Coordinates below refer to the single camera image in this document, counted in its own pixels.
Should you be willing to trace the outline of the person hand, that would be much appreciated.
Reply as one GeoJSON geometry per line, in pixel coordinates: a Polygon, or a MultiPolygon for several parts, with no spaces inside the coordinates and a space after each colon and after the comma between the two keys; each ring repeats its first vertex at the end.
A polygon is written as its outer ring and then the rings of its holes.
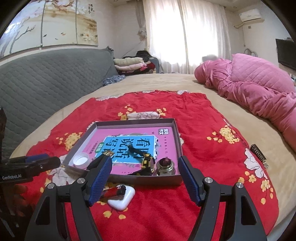
{"type": "Polygon", "coordinates": [[[26,185],[14,184],[4,186],[4,199],[11,215],[31,218],[33,214],[32,206],[22,196],[27,193],[26,185]]]}

